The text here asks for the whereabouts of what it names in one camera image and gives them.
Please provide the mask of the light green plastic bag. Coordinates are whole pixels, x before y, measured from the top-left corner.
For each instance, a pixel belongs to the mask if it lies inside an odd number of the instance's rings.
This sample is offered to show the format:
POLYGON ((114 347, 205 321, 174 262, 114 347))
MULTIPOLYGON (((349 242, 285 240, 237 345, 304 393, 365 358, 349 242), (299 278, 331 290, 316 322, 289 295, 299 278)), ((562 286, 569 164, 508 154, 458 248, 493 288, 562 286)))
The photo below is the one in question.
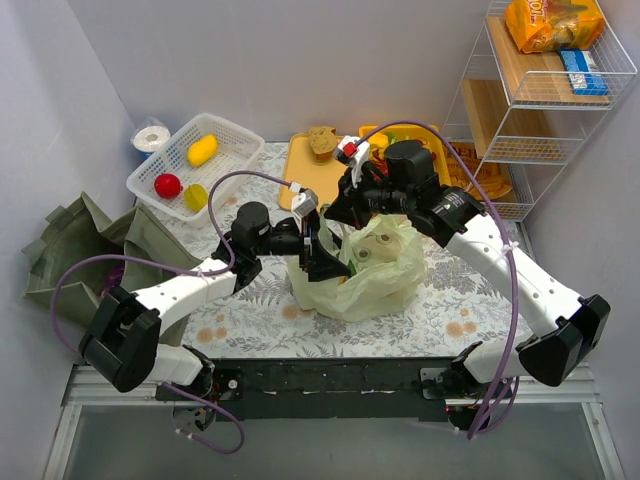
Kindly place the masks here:
POLYGON ((293 295, 304 310, 346 322, 399 313, 425 279, 423 236, 403 215, 378 215, 361 230, 343 229, 341 246, 322 221, 320 238, 351 275, 311 282, 298 259, 288 257, 293 295))

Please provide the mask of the white perforated plastic basket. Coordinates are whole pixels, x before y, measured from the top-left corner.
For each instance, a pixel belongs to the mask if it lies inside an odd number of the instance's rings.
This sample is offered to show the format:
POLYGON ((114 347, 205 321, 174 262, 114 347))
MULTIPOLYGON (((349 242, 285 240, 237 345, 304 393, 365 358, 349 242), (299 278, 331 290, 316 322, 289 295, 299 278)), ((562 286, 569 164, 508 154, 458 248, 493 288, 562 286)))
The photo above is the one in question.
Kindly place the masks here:
POLYGON ((264 147, 264 139, 251 130, 222 117, 201 113, 144 160, 129 175, 126 187, 143 203, 190 227, 201 228, 210 223, 207 209, 191 210, 182 196, 161 198, 154 188, 156 178, 161 174, 173 174, 184 188, 199 184, 209 190, 225 174, 238 170, 254 171, 264 147), (201 166, 191 165, 187 160, 189 147, 209 134, 218 141, 216 154, 201 166))

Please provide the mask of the purple candy bag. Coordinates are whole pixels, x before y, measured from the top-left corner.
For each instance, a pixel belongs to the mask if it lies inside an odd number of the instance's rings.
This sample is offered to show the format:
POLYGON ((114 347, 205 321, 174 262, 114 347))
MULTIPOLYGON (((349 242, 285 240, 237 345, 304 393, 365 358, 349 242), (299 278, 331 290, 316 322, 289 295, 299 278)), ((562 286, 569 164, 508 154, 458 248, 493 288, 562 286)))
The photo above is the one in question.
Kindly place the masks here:
POLYGON ((120 285, 124 277, 124 271, 125 265, 123 263, 119 263, 108 272, 104 285, 99 293, 100 298, 103 298, 112 288, 120 285))

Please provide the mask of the olive green canvas bag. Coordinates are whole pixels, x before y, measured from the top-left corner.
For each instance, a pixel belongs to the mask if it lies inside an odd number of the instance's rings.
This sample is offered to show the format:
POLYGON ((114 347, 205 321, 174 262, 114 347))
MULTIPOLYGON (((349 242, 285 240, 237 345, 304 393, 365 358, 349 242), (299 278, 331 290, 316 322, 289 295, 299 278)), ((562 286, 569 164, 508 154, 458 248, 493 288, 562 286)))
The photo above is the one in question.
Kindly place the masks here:
POLYGON ((153 265, 131 262, 131 257, 185 270, 201 263, 143 204, 112 220, 82 193, 69 206, 56 208, 46 221, 40 237, 22 250, 30 264, 23 294, 26 300, 48 310, 57 283, 70 268, 88 258, 110 257, 82 266, 63 280, 56 303, 57 331, 64 321, 80 329, 89 326, 106 276, 119 263, 125 265, 119 286, 129 292, 175 276, 153 265))

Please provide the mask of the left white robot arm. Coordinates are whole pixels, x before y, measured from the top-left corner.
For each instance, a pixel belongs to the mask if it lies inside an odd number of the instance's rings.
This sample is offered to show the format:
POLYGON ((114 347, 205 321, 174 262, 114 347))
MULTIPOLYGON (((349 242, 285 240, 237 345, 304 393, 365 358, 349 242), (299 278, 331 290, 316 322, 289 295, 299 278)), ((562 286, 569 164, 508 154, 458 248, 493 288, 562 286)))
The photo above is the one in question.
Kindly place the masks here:
POLYGON ((263 256, 295 256, 311 282, 349 275, 349 268, 320 241, 320 216, 272 224, 267 207, 248 202, 212 256, 190 271, 153 287, 112 288, 79 345, 81 357, 119 392, 145 382, 167 382, 205 397, 214 388, 212 360, 187 345, 161 343, 175 323, 202 306, 247 287, 263 256))

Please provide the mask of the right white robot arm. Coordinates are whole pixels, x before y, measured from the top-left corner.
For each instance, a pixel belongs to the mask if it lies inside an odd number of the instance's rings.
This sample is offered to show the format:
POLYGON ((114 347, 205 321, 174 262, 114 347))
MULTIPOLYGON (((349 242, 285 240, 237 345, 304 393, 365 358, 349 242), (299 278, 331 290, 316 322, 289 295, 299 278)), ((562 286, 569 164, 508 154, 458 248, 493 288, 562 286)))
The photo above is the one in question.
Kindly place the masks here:
POLYGON ((611 313, 600 295, 584 297, 554 279, 514 243, 472 195, 441 184, 431 153, 418 140, 392 144, 387 170, 369 160, 370 146, 343 139, 336 158, 346 164, 327 218, 357 228, 375 215, 404 215, 421 234, 464 260, 511 301, 531 332, 504 344, 467 348, 451 366, 455 378, 486 384, 495 374, 529 375, 557 387, 599 344, 611 313))

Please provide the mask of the red toy lobster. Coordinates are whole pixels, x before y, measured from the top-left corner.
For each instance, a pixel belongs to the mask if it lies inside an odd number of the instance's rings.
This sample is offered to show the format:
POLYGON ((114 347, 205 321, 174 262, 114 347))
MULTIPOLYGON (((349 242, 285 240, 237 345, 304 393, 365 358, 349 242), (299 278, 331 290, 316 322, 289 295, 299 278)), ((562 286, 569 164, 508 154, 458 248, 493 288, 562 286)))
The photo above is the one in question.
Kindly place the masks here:
POLYGON ((419 184, 435 173, 432 152, 419 140, 393 143, 371 162, 394 184, 419 184))

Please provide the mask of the deep yellow plastic bin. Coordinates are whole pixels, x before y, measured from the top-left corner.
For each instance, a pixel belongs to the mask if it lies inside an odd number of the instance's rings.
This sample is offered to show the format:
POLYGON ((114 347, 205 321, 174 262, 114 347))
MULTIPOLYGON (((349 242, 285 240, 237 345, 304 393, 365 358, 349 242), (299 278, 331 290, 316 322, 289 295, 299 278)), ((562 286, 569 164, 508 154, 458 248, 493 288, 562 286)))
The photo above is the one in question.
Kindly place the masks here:
POLYGON ((369 140, 369 160, 381 172, 387 174, 388 169, 384 158, 384 150, 391 144, 401 140, 419 140, 422 146, 432 153, 433 167, 439 176, 440 184, 448 186, 452 184, 446 163, 444 145, 431 131, 420 126, 398 124, 387 127, 380 133, 374 134, 373 139, 369 140))

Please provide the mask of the pale yellow flat tray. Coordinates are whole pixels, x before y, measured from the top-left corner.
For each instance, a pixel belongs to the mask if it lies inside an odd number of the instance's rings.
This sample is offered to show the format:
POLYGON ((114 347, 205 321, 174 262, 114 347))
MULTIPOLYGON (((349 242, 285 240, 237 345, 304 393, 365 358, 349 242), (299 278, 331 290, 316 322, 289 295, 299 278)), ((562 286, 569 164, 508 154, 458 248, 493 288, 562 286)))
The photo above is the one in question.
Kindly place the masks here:
POLYGON ((295 134, 290 142, 282 178, 311 189, 319 205, 331 204, 338 195, 338 182, 346 170, 339 161, 318 161, 306 133, 295 134))

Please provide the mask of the yellow green toy starfruit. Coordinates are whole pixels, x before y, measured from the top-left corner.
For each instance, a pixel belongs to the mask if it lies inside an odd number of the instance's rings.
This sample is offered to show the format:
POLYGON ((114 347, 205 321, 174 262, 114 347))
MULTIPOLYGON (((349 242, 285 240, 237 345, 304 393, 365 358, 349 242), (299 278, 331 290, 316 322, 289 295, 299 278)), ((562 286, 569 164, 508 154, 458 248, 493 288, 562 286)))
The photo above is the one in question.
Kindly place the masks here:
POLYGON ((194 183, 185 189, 183 198, 191 211, 199 212, 207 205, 209 193, 202 185, 194 183))

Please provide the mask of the bread slice rear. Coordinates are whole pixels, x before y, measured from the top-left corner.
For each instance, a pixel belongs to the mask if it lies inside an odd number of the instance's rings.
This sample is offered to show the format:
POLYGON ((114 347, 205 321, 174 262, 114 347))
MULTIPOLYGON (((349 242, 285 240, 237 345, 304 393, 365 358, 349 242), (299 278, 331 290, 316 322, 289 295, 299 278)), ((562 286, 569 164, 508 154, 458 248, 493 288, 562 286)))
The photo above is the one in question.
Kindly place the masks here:
POLYGON ((336 128, 331 126, 314 126, 308 130, 310 148, 317 161, 327 161, 338 144, 336 128))

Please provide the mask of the orange chips bag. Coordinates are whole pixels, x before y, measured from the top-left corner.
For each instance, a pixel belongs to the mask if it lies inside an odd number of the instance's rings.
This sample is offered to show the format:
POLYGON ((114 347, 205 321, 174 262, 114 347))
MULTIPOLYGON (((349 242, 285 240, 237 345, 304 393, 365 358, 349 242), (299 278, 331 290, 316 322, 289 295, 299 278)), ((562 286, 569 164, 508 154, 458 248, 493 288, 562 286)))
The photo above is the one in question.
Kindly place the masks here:
MULTIPOLYGON (((451 145, 460 156, 470 173, 475 175, 476 181, 480 184, 490 200, 497 200, 505 197, 512 191, 512 185, 508 178, 508 174, 504 173, 501 170, 501 167, 496 163, 483 162, 477 156, 473 143, 452 142, 451 145)), ((455 160, 450 150, 445 147, 444 152, 451 185, 467 189, 476 200, 481 200, 482 196, 472 185, 469 177, 455 160)))

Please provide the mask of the yellow toy fruit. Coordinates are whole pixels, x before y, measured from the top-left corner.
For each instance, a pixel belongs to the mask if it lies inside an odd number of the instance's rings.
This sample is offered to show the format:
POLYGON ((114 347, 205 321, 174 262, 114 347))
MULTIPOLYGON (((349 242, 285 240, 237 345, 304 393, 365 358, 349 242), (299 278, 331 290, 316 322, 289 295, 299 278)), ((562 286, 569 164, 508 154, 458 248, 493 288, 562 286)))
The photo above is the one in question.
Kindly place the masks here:
POLYGON ((200 167, 216 155, 218 147, 217 138, 213 134, 208 134, 188 148, 187 162, 192 167, 200 167))

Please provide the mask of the red toy apple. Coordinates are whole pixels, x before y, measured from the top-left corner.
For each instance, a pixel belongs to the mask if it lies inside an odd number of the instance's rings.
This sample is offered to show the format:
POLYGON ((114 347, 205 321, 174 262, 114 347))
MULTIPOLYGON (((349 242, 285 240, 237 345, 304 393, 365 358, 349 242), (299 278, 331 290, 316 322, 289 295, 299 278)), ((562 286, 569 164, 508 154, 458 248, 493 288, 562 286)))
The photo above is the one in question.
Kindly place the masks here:
POLYGON ((163 173, 154 180, 155 193, 161 199, 172 200, 180 195, 182 189, 180 179, 174 174, 163 173))

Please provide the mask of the tissue roll in blue wrap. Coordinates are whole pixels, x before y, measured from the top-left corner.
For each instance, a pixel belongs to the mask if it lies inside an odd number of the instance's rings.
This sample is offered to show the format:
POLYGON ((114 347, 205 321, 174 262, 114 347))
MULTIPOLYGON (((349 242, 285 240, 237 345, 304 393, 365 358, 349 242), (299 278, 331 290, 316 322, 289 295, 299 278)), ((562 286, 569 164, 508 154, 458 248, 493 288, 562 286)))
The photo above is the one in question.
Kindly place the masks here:
POLYGON ((170 130, 159 119, 147 116, 135 129, 130 142, 143 160, 159 150, 171 137, 170 130))

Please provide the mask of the orange snack bag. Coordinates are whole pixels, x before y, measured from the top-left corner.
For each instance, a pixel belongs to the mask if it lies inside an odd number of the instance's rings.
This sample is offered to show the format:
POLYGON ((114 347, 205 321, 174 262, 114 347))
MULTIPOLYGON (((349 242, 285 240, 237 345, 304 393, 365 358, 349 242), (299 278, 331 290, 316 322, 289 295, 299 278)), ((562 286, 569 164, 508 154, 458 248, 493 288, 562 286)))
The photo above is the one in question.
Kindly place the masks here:
POLYGON ((589 49, 606 23, 596 1, 571 0, 512 1, 504 20, 524 54, 589 49))

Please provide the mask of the blue snack box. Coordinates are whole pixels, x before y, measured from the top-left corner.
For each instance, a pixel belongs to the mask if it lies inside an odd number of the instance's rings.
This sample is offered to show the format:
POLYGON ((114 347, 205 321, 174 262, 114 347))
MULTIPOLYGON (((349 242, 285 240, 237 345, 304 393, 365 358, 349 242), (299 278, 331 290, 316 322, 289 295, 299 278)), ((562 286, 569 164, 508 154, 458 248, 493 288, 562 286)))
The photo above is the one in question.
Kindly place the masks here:
POLYGON ((559 56, 575 95, 605 96, 609 94, 609 87, 589 51, 560 50, 559 56))

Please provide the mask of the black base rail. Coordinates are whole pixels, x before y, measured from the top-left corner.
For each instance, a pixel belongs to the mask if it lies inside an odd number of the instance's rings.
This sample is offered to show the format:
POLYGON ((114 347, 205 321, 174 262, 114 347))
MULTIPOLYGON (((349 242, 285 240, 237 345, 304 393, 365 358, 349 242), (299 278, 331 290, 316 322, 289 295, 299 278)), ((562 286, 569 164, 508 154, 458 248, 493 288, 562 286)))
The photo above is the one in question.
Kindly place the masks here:
POLYGON ((431 386, 449 357, 217 359, 205 397, 240 420, 413 418, 444 422, 459 386, 431 386))

